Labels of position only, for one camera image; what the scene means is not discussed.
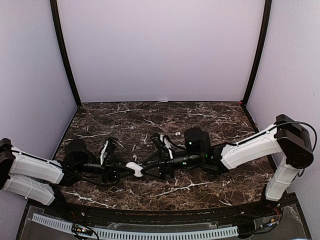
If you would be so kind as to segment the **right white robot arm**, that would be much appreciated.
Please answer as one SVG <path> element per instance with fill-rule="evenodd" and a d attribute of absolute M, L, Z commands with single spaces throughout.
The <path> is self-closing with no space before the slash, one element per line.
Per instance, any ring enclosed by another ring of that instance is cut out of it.
<path fill-rule="evenodd" d="M 276 117 L 266 129 L 234 143 L 211 145 L 209 133 L 198 128 L 184 132 L 184 147 L 174 151 L 174 143 L 167 135 L 154 133 L 151 140 L 157 152 L 146 159 L 140 171 L 143 175 L 166 179 L 175 176 L 176 169 L 197 166 L 211 175 L 221 175 L 240 165 L 272 154 L 282 154 L 274 176 L 267 183 L 264 199 L 255 205 L 255 213 L 266 217 L 275 208 L 285 190 L 314 161 L 316 143 L 311 142 L 309 129 L 313 127 L 294 121 L 285 114 Z"/>

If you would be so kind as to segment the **white oval charging case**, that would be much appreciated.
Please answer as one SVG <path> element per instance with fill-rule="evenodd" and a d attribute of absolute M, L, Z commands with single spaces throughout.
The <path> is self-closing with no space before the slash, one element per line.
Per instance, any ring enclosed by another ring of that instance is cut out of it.
<path fill-rule="evenodd" d="M 128 162 L 125 166 L 131 170 L 134 170 L 133 175 L 135 177 L 141 178 L 143 176 L 142 174 L 143 167 L 138 165 L 137 163 L 131 161 L 131 162 Z"/>

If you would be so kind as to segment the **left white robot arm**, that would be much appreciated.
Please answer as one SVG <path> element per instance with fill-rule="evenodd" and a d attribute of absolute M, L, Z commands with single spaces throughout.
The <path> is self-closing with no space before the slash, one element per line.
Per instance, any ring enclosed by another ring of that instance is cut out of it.
<path fill-rule="evenodd" d="M 108 187 L 124 177 L 141 175 L 142 168 L 139 165 L 114 157 L 116 143 L 116 139 L 110 137 L 100 156 L 95 157 L 83 139 L 75 139 L 65 147 L 64 160 L 60 161 L 23 152 L 13 147 L 10 139 L 3 138 L 0 141 L 0 188 L 46 206 L 51 204 L 51 210 L 58 217 L 67 218 L 71 213 L 70 206 L 57 198 L 57 192 L 49 183 L 72 186 L 85 180 L 81 173 L 89 173 L 101 176 L 100 186 Z"/>

